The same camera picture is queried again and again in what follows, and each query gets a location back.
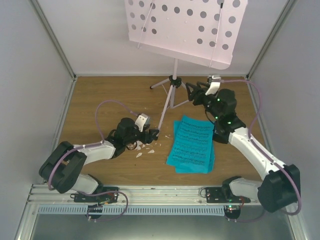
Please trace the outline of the cyan sheet music page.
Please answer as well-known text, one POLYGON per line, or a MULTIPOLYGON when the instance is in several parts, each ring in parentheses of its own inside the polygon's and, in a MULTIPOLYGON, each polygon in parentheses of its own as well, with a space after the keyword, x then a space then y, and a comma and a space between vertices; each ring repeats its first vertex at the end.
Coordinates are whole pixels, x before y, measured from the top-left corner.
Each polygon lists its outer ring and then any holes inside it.
POLYGON ((182 166, 176 166, 175 172, 177 174, 208 174, 213 170, 214 162, 215 162, 215 151, 214 151, 214 144, 212 142, 209 164, 204 170, 196 170, 195 167, 187 168, 182 166))
POLYGON ((214 124, 186 115, 173 122, 173 145, 166 164, 204 170, 210 161, 214 124))

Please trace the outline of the white music stand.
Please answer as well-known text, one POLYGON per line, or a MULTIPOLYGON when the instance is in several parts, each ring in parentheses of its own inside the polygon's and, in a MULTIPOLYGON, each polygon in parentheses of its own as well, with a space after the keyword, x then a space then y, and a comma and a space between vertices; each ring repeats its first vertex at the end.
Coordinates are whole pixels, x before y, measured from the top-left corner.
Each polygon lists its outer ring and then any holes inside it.
POLYGON ((185 87, 177 76, 180 60, 225 70, 246 11, 246 0, 126 0, 129 40, 138 49, 174 59, 173 74, 158 127, 168 108, 175 108, 175 89, 185 87))

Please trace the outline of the black metronome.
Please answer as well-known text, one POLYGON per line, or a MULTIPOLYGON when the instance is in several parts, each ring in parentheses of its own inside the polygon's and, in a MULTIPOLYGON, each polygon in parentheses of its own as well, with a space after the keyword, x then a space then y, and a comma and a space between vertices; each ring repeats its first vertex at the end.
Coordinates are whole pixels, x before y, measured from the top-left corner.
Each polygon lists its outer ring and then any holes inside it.
POLYGON ((212 140, 217 143, 228 144, 229 134, 229 132, 221 130, 217 125, 215 125, 212 140))

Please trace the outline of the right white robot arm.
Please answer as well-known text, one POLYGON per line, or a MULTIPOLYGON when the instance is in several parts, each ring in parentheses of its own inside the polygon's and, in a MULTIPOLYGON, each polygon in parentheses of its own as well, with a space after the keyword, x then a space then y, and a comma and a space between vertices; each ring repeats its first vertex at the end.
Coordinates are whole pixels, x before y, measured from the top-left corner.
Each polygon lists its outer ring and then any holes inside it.
POLYGON ((261 181, 234 176, 223 181, 221 196, 228 203, 238 197, 258 201, 269 213, 281 211, 296 203, 294 216, 302 209, 300 170, 287 165, 272 155, 252 135, 236 113, 237 100, 233 90, 221 88, 221 78, 206 83, 186 83, 188 100, 195 106, 203 106, 206 114, 214 117, 213 140, 235 147, 251 163, 261 181))

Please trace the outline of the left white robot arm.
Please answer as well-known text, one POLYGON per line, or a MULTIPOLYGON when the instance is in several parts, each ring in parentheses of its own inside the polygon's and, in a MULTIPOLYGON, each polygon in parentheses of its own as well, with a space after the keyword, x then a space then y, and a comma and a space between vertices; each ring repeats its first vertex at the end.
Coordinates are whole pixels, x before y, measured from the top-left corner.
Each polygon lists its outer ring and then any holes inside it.
POLYGON ((92 202, 103 197, 102 184, 89 174, 82 174, 85 165, 120 156, 129 145, 150 144, 158 139, 159 130, 149 128, 149 117, 140 114, 136 120, 122 118, 106 138, 83 145, 61 142, 40 167, 39 175, 49 190, 64 194, 70 190, 84 193, 92 202))

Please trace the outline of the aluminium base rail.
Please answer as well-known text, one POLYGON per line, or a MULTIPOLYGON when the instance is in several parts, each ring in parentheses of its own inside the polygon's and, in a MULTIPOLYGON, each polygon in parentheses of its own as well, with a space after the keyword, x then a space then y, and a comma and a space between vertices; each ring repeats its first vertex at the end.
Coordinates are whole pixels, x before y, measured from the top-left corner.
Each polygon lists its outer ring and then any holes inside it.
POLYGON ((224 216, 238 212, 242 207, 259 206, 254 198, 224 197, 217 186, 126 186, 119 192, 104 195, 99 202, 93 196, 81 196, 75 191, 58 193, 45 185, 34 185, 27 203, 33 205, 37 214, 86 215, 91 219, 103 215, 178 215, 178 216, 224 216))

